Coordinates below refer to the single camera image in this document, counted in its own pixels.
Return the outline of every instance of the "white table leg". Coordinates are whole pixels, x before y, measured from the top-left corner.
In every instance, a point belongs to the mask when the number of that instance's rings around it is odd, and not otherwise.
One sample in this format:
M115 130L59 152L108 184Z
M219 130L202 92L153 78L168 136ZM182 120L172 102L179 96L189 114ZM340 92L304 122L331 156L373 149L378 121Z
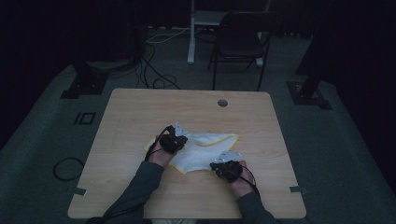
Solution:
M259 32L258 36L259 36L259 39L261 39L262 38L262 32ZM262 58L257 58L256 59L256 65L257 65L257 67L262 67Z
M190 20L190 46L187 64L194 64L195 56L195 0L191 0L191 20Z

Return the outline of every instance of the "black tripod base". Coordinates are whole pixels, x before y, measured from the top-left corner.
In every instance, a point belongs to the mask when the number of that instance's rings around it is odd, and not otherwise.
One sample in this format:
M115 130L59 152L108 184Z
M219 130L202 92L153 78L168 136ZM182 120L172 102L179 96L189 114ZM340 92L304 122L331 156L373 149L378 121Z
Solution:
M77 75L69 90L62 93L61 99L78 99L80 95L101 95L109 73L92 70L90 75L92 78L89 82Z
M301 96L301 88L304 85L302 82L287 82L291 98L296 105L318 105L320 109L332 110L332 106L328 100L325 100L319 89L312 94L312 96Z

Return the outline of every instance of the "metal bracket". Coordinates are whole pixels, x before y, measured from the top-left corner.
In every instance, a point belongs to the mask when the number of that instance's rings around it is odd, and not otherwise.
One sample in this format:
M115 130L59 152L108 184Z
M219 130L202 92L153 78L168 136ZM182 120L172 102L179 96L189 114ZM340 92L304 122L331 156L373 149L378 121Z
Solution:
M223 151L221 154L218 156L217 159L215 159L216 163L221 163L221 162L227 162L227 161L232 161L236 158L242 157L242 154L240 152L235 152L235 151Z
M69 90L62 93L61 99L78 99L80 95L101 95L109 73L96 71L86 63L74 63L73 66L77 75Z
M303 83L287 82L291 98L296 105L318 105L320 109L332 110L328 100L325 100L319 90L316 90L310 98L301 96Z
M75 187L75 188L71 187L71 188L69 188L69 189L67 190L66 193L67 193L68 195L77 194L77 195L79 195L79 196L85 196L85 194L87 193L87 190L86 190L86 189L80 189L80 188L78 188L78 187Z
M180 137L186 135L188 132L180 125L178 121L175 124L175 136Z
M290 192L291 193L293 193L293 192L301 192L301 194L306 194L309 191L308 191L308 189L302 188L300 186L293 186L293 187L290 187Z

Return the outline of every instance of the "gray sleeve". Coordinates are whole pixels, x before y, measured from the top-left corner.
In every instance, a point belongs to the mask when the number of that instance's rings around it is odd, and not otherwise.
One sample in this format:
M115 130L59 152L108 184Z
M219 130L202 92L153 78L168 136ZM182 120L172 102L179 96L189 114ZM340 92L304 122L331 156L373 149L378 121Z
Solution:
M128 188L107 209L104 218L109 223L143 223L144 204L151 193L160 186L163 167L142 161Z
M274 216L265 210L260 196L251 192L237 200L245 224L277 224Z

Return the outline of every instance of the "black cable on floor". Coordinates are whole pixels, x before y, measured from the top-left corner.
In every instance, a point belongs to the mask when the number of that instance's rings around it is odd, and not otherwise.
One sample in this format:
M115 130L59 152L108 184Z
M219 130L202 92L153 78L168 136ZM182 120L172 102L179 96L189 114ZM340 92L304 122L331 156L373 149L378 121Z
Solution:
M128 71L131 69L136 69L136 67L140 64L140 59L139 58L133 58L126 64L118 65L112 68L99 68L95 67L93 65L90 65L90 67L96 71L100 72L107 72L107 73L114 73L114 72L122 72L122 71Z
M125 73L123 74L114 74L114 73L110 73L110 75L108 76L108 78L120 78L120 77L126 77L129 76L130 74L132 74L133 72L135 72L136 74L139 71L139 68L142 67L142 61L139 59L138 62L136 63L135 67L133 67L133 69L131 70L131 68L125 68L124 70L117 70L116 72L123 72L125 71Z
M311 221L311 219L309 219L308 217L305 217L304 220L306 220L307 222L309 222L309 224L314 224L314 222Z
M75 179L79 178L79 177L81 176L81 174L78 174L78 175L75 175L75 176L69 177L69 178L63 178L63 177L60 177L60 176L58 175L58 171L57 171L58 166L59 166L60 164L62 164L63 162L65 162L65 161L77 161L77 162L82 166L82 168L84 168L84 165L85 165L84 162L81 161L81 160L78 159L78 158L75 158L75 157L64 158L63 160L58 161L58 162L53 166L53 168L52 168L52 174L53 174L53 176L55 176L55 178L57 178L58 180L61 180L61 181L71 181L71 180L75 180Z
M150 45L150 44L146 44L147 46L151 47L151 49L153 50L153 53L151 54L151 56L149 57L148 60L146 60L145 58L143 58L143 61L146 63L144 69L143 69L143 73L141 74L142 77L140 77L140 81L142 81L143 84L146 85L147 89L166 89L169 88L171 86L174 86L175 88L177 88L178 90L180 90L180 87L176 84L177 79L174 76L171 75L162 75L160 72L158 72L152 65L151 65L151 60L153 59L154 55L155 55L155 48L154 46ZM150 68L158 77L154 79L154 81L152 82L152 84L150 85L148 80L147 80L147 71L148 68Z

